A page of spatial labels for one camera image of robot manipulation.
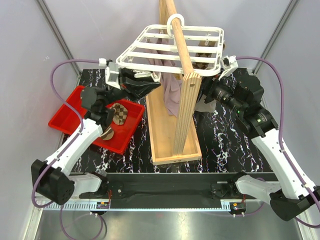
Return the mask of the white hanger clip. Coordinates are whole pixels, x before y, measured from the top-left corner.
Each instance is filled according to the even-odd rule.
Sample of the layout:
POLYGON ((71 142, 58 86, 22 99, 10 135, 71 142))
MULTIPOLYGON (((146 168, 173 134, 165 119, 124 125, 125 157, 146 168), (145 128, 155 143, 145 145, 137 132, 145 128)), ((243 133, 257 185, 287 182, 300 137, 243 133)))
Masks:
POLYGON ((147 70, 133 70, 135 78, 151 78, 154 82, 160 82, 162 74, 160 72, 147 70))

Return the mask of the white clip hanger frame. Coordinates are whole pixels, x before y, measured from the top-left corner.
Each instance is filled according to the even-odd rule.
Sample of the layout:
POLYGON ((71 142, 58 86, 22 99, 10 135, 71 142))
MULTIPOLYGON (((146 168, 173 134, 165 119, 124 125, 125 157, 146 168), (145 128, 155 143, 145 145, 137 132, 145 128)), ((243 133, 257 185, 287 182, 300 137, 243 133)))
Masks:
POLYGON ((221 69, 224 36, 224 30, 220 27, 185 25, 184 17, 175 13, 166 24, 145 27, 116 59, 116 63, 121 68, 183 74, 186 61, 190 61, 208 64, 208 69, 195 69, 195 72, 201 76, 213 76, 221 69), (168 39, 168 44, 156 44, 157 39, 168 39), (147 49, 169 54, 147 53, 147 49), (152 65, 148 59, 172 60, 175 66, 152 65))

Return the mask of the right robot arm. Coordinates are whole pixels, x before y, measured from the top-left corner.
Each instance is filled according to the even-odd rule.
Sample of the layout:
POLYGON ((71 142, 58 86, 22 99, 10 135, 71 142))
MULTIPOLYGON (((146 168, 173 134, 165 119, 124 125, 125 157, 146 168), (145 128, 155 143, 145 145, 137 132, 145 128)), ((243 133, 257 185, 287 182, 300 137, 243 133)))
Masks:
POLYGON ((261 105, 264 89, 254 75, 205 76, 199 95, 205 103, 217 101, 235 114, 238 128, 267 160, 278 183, 267 183, 239 172, 221 188, 222 196, 254 197, 271 206, 282 220, 290 221, 320 202, 320 188, 298 166, 282 137, 272 114, 261 105))

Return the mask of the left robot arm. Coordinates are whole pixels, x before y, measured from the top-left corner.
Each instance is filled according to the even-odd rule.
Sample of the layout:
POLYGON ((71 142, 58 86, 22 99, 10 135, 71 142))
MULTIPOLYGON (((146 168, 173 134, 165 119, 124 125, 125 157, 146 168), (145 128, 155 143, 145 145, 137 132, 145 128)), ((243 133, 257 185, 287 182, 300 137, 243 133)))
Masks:
POLYGON ((70 198, 92 193, 103 198, 108 193, 107 178, 100 173, 71 175, 75 163, 85 150, 97 139, 106 138, 111 133, 111 123, 116 110, 109 104, 128 98, 136 101, 158 88, 161 74, 151 71, 107 67, 105 80, 108 87, 85 87, 81 94, 81 107, 86 114, 77 117, 79 126, 67 141, 44 161, 35 160, 31 165, 33 205, 40 208, 36 194, 40 194, 58 205, 70 198))

